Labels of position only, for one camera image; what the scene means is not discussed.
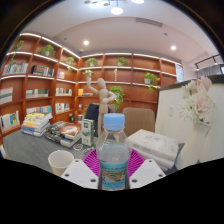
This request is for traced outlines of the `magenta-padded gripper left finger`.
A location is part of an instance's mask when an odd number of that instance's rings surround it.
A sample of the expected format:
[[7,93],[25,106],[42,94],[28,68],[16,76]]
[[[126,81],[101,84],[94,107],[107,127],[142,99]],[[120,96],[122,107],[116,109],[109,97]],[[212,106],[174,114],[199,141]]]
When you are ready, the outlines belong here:
[[62,178],[84,188],[97,189],[100,165],[93,149],[82,159],[75,159],[62,174]]

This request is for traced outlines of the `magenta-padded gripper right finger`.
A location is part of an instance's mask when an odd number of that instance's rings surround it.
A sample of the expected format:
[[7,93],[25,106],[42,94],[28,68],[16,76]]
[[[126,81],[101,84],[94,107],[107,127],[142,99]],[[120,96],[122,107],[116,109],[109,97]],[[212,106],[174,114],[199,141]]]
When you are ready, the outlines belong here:
[[139,152],[132,150],[127,164],[129,188],[135,189],[165,177],[153,159],[145,159]]

